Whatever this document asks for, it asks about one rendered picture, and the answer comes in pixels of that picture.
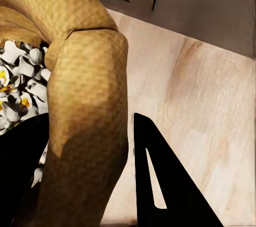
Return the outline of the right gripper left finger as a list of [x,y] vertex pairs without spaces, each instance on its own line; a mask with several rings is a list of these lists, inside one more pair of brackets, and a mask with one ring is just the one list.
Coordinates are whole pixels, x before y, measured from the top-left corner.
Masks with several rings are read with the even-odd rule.
[[49,141],[49,114],[0,136],[0,227],[9,227]]

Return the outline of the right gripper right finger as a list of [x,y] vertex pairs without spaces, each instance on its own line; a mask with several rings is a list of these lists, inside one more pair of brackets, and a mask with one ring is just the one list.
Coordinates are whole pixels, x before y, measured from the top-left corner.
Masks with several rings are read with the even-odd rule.
[[[136,227],[223,227],[155,123],[134,113],[133,129]],[[146,149],[167,208],[157,208],[154,204]]]

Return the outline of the popcorn bag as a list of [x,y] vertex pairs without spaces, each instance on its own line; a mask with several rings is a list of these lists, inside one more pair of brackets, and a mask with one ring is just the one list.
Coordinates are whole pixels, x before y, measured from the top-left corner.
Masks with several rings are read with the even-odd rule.
[[0,0],[0,48],[47,52],[49,141],[9,227],[100,227],[128,160],[129,43],[100,0]]

